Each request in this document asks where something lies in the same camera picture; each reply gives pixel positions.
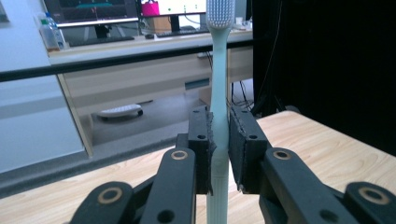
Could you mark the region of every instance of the black backdrop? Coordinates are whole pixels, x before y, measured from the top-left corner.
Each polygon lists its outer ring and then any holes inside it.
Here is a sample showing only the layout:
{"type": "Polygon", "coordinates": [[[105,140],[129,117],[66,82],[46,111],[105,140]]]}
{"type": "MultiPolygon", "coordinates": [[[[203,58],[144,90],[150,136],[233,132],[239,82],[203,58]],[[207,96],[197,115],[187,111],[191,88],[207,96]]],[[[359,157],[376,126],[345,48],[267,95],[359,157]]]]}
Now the black backdrop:
{"type": "Polygon", "coordinates": [[[396,155],[392,1],[253,0],[252,14],[253,87],[262,116],[274,113],[279,99],[396,155]]]}

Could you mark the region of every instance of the white wall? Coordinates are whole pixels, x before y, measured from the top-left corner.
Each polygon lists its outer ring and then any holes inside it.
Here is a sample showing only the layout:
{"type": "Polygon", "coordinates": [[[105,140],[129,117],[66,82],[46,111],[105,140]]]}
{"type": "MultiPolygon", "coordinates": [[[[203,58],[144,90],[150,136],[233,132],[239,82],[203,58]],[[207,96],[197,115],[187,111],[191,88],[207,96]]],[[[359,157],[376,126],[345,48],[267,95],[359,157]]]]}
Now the white wall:
{"type": "MultiPolygon", "coordinates": [[[[50,65],[35,25],[40,0],[1,0],[0,72],[50,65]]],[[[0,82],[0,173],[84,151],[56,76],[0,82]]]]}

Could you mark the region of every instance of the black keyboard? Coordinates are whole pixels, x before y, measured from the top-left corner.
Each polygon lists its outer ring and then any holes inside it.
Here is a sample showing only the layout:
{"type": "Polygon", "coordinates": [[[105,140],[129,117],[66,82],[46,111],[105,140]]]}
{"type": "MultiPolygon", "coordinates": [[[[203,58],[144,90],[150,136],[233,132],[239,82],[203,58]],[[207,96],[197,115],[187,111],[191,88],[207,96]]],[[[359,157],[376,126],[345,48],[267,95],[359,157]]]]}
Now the black keyboard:
{"type": "Polygon", "coordinates": [[[171,37],[171,36],[178,36],[178,35],[198,35],[198,34],[206,34],[209,33],[208,29],[196,29],[196,30],[180,30],[180,31],[175,31],[175,32],[163,32],[156,34],[157,37],[163,38],[163,37],[171,37]]]}
{"type": "Polygon", "coordinates": [[[77,40],[77,41],[69,41],[70,47],[78,47],[78,46],[86,46],[86,45],[95,45],[95,44],[105,44],[112,42],[119,42],[125,40],[134,40],[133,36],[111,36],[107,38],[93,38],[87,40],[77,40]]]}

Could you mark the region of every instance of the plastic bottle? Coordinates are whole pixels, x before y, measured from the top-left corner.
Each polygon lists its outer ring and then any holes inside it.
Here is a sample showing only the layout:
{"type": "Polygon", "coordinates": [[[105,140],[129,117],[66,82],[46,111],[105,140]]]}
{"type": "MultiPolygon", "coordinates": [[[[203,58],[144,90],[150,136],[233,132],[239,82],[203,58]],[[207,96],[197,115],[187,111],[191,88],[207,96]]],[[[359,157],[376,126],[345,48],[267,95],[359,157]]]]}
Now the plastic bottle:
{"type": "Polygon", "coordinates": [[[41,19],[40,34],[48,52],[59,51],[59,45],[55,39],[55,35],[46,19],[41,19]]]}
{"type": "Polygon", "coordinates": [[[50,16],[49,12],[46,13],[46,17],[49,27],[55,35],[56,42],[58,42],[59,49],[64,49],[64,35],[62,34],[62,31],[58,28],[58,25],[50,16]]]}

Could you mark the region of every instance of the desk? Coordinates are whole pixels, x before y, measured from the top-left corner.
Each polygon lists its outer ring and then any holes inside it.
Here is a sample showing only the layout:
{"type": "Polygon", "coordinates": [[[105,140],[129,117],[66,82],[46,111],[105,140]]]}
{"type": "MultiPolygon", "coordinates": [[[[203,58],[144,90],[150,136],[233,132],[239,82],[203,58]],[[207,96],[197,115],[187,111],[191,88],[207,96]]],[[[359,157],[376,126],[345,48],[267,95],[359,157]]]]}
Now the desk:
{"type": "MultiPolygon", "coordinates": [[[[396,158],[294,112],[259,124],[273,147],[295,151],[325,184],[342,192],[368,181],[396,194],[396,158]]],[[[65,223],[91,190],[108,181],[133,187],[154,175],[166,149],[0,200],[0,223],[65,223]]],[[[229,223],[263,223],[258,195],[236,190],[230,173],[229,223]]],[[[205,223],[205,196],[197,196],[197,223],[205,223]]]]}
{"type": "MultiPolygon", "coordinates": [[[[252,31],[233,31],[228,43],[251,39],[252,31]]],[[[143,57],[153,52],[161,55],[171,50],[211,45],[211,34],[153,40],[137,36],[136,40],[102,44],[100,48],[84,46],[54,52],[49,55],[49,60],[52,64],[91,62],[127,55],[143,57]]],[[[252,78],[253,47],[228,51],[229,82],[252,78]]],[[[58,75],[58,79],[84,147],[92,156],[91,114],[180,94],[190,89],[210,87],[211,75],[209,60],[206,57],[198,58],[197,53],[193,53],[63,73],[58,75]]]]}

